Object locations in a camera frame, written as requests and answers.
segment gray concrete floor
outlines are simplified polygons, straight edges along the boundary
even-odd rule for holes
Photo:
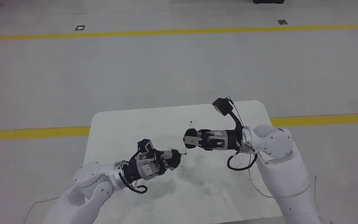
[[[0,35],[358,24],[358,3],[210,0],[1,1]],[[0,129],[90,125],[99,111],[260,100],[270,117],[358,113],[358,31],[0,40]],[[327,221],[355,223],[357,125],[290,129]],[[71,185],[86,137],[0,141],[0,223]],[[38,223],[46,202],[34,207]]]

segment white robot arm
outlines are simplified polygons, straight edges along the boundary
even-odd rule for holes
[[[87,164],[75,174],[75,186],[60,196],[43,224],[92,224],[114,192],[127,187],[144,194],[148,188],[144,185],[135,188],[134,181],[163,175],[166,170],[178,167],[180,161],[181,154],[177,150],[159,151],[150,140],[144,139],[138,142],[138,151],[129,161]]]
[[[242,171],[248,170],[256,162],[263,182],[277,201],[287,224],[319,224],[318,212],[309,190],[308,171],[291,133],[285,128],[273,128],[269,125],[255,128],[243,126],[233,114],[230,102],[234,105],[230,98],[219,98],[213,105],[222,115],[229,114],[235,120],[235,130],[190,128],[183,138],[185,146],[198,146],[207,151],[235,150],[236,155],[254,155],[247,167],[231,167],[233,156],[228,158],[227,166],[231,170]]]

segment yellow floor line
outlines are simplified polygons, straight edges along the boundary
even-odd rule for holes
[[[322,116],[291,116],[271,118],[274,127],[312,126],[328,124],[358,124],[358,114],[338,114]],[[30,138],[60,138],[88,136],[90,126],[65,128],[40,128],[22,130],[0,130],[0,140]]]
[[[211,29],[183,30],[141,30],[119,32],[76,32],[68,34],[19,34],[3,35],[0,40],[28,39],[70,39],[70,38],[107,38],[113,36],[149,36],[149,35],[178,35],[178,34],[218,34],[230,32],[283,32],[310,30],[356,30],[358,25],[319,25],[319,26],[274,26],[274,27],[228,27]]]

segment white tabletop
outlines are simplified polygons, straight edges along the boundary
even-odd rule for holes
[[[235,103],[245,125],[271,125],[259,101]],[[101,112],[93,117],[84,164],[128,160],[136,143],[152,140],[154,148],[176,148],[185,152],[182,137],[192,121],[196,129],[234,129],[230,116],[220,115],[211,104]],[[139,181],[149,190],[143,195],[124,189],[103,206],[95,223],[190,224],[220,223],[280,216],[274,199],[259,195],[248,182],[245,171],[226,167],[232,151],[188,150],[176,170],[149,181]],[[248,164],[248,156],[232,160],[238,167]],[[256,165],[252,178],[269,194]]]

